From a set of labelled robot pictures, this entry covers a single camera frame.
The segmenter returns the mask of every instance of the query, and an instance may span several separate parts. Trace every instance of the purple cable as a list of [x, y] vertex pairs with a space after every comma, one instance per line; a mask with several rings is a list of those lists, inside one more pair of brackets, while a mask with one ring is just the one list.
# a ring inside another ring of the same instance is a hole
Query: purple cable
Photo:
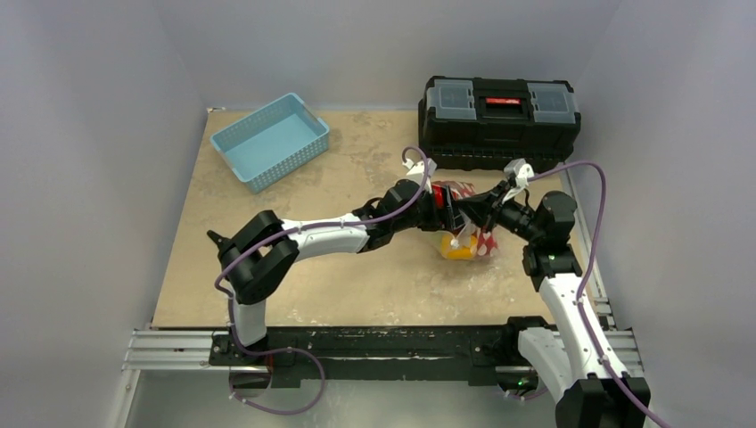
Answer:
[[301, 355], [304, 355], [305, 357], [312, 360], [313, 363], [317, 366], [317, 371], [320, 372], [320, 389], [317, 392], [317, 395], [304, 407], [296, 408], [294, 410], [278, 410], [275, 408], [265, 407], [260, 404], [257, 404], [255, 402], [249, 401], [248, 399], [244, 399], [239, 396], [234, 391], [234, 386], [232, 385], [231, 381], [229, 381], [229, 389], [231, 390], [231, 397], [239, 400], [243, 404], [246, 404], [248, 406], [254, 407], [258, 410], [262, 410], [264, 412], [271, 413], [273, 415], [282, 415], [282, 416], [288, 416], [288, 415], [297, 415], [299, 413], [306, 412], [310, 410], [317, 402], [323, 397], [323, 392], [325, 391], [325, 370], [323, 369], [323, 365], [320, 363], [320, 361], [311, 353], [307, 352], [306, 350], [301, 350], [298, 348], [280, 348], [277, 350], [266, 350], [266, 351], [252, 351], [247, 350], [243, 345], [242, 342], [239, 340], [239, 334], [236, 332], [236, 323], [234, 321], [234, 294], [224, 288], [220, 283], [223, 281], [228, 274], [236, 268], [236, 266], [242, 262], [242, 260], [248, 258], [252, 253], [259, 250], [260, 248], [268, 245], [269, 243], [280, 239], [286, 235], [314, 229], [318, 227], [334, 227], [334, 226], [366, 226], [366, 225], [372, 225], [374, 223], [380, 223], [385, 220], [389, 220], [391, 218], [396, 217], [397, 215], [401, 214], [402, 212], [409, 209], [409, 207], [414, 204], [418, 198], [420, 198], [420, 195], [423, 194], [423, 190], [425, 189], [425, 186], [428, 183], [428, 179], [430, 178], [430, 171], [428, 170], [428, 158], [425, 156], [425, 153], [423, 153], [422, 150], [418, 149], [417, 147], [405, 147], [405, 149], [402, 151], [402, 160], [405, 161], [407, 159], [407, 152], [408, 151], [415, 151], [420, 154], [420, 157], [423, 158], [423, 165], [425, 166], [423, 170], [423, 179], [421, 180], [420, 187], [417, 188], [417, 192], [412, 196], [412, 198], [404, 205], [402, 205], [399, 209], [390, 212], [389, 214], [386, 214], [385, 216], [381, 216], [379, 218], [370, 218], [368, 220], [361, 220], [361, 221], [346, 221], [344, 223], [341, 223], [339, 221], [322, 221], [319, 223], [310, 223], [307, 225], [303, 225], [301, 228], [297, 227], [291, 227], [289, 229], [283, 230], [281, 232], [278, 232], [277, 234], [274, 234], [272, 236], [269, 236], [268, 238], [260, 241], [259, 243], [256, 243], [252, 245], [251, 248], [249, 248], [247, 251], [243, 252], [239, 257], [237, 257], [234, 261], [232, 261], [223, 271], [218, 275], [218, 277], [215, 279], [214, 286], [216, 290], [224, 293], [228, 297], [228, 319], [229, 324], [231, 325], [231, 336], [234, 339], [234, 343], [236, 344], [236, 348], [239, 349], [243, 354], [249, 355], [251, 357], [265, 357], [267, 355], [274, 355], [274, 354], [280, 354], [283, 352], [295, 352]]
[[537, 399], [538, 397], [542, 396], [543, 394], [548, 392], [548, 388], [544, 387], [538, 391], [533, 392], [531, 395], [525, 396], [525, 401], [528, 401], [529, 399]]
[[[575, 293], [576, 296], [580, 296], [586, 290], [588, 279], [590, 278], [591, 272], [593, 272], [593, 266], [594, 266], [594, 263], [596, 262], [596, 246], [598, 245], [598, 233], [601, 230], [601, 220], [604, 218], [604, 205], [606, 204], [606, 175], [604, 173], [604, 170], [601, 169], [601, 167], [599, 167], [596, 163], [591, 162], [589, 160], [578, 160], [576, 162], [567, 163], [560, 167], [551, 169], [550, 171], [538, 174], [534, 176], [533, 178], [531, 178], [529, 181], [540, 180], [541, 178], [548, 177], [553, 174], [556, 174], [557, 172], [562, 172], [566, 169], [570, 169], [572, 167], [577, 167], [577, 166], [593, 167], [598, 172], [598, 176], [601, 178], [601, 199], [599, 200], [599, 203], [598, 203], [598, 216], [596, 217], [596, 228], [594, 228], [593, 239], [591, 240], [591, 251], [590, 251], [590, 255], [588, 256], [588, 268], [586, 269], [586, 274], [583, 276], [583, 279], [580, 281], [578, 290]], [[588, 335], [590, 336], [594, 347], [598, 350], [598, 357], [604, 358], [604, 355], [605, 355], [604, 347], [601, 346], [601, 343], [598, 341], [598, 335], [596, 334], [590, 322], [588, 321], [588, 314], [586, 314], [586, 309], [583, 306], [583, 303], [580, 300], [578, 300], [578, 302], [579, 302], [578, 312], [580, 313], [580, 318], [582, 318], [583, 320], [583, 325], [585, 325], [586, 331], [588, 332]], [[630, 402], [632, 402], [633, 405], [635, 405], [635, 407], [637, 407], [640, 411], [642, 411], [652, 421], [656, 422], [661, 428], [671, 428], [671, 425], [662, 421], [659, 415], [656, 415], [654, 412], [651, 411], [651, 409], [644, 406], [644, 404], [640, 402], [640, 400], [635, 396], [635, 394], [633, 394], [633, 392], [625, 385], [625, 383], [622, 382], [620, 377], [617, 375], [617, 373], [614, 371], [612, 366], [609, 364], [608, 360], [602, 360], [602, 364], [606, 368], [606, 371], [609, 372], [609, 375], [612, 377], [612, 379], [614, 379], [614, 382], [617, 383], [617, 386], [620, 387], [620, 390], [622, 390], [622, 392], [628, 397]]]

